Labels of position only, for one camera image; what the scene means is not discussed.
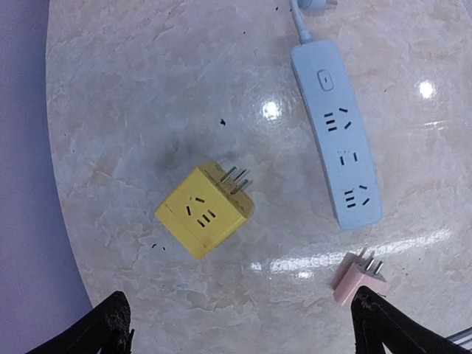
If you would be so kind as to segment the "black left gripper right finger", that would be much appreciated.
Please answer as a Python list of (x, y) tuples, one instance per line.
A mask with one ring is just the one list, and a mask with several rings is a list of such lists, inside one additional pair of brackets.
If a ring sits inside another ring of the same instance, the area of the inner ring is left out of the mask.
[(361, 286), (350, 306), (357, 353), (467, 353), (419, 325), (382, 296)]

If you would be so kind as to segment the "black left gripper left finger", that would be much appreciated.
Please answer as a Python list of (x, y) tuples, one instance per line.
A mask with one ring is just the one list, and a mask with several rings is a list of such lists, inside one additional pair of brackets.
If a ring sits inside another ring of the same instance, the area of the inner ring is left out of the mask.
[(127, 297), (115, 291), (82, 319), (31, 353), (130, 353), (134, 329)]

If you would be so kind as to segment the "yellow cube socket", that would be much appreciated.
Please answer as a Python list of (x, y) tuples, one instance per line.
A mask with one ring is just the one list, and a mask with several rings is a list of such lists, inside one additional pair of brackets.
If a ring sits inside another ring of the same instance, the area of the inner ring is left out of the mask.
[(205, 257), (254, 209), (244, 188), (247, 169), (224, 170), (217, 162), (198, 165), (155, 209), (155, 216), (197, 260)]

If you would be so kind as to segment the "pink usb charger plug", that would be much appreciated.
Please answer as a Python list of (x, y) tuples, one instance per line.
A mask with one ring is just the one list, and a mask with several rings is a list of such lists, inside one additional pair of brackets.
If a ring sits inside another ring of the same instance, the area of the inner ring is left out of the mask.
[(383, 265), (382, 260), (375, 259), (375, 252), (367, 254), (366, 248), (359, 254), (347, 252), (330, 283), (335, 302), (341, 306), (350, 305), (361, 286), (385, 295), (389, 283), (381, 273)]

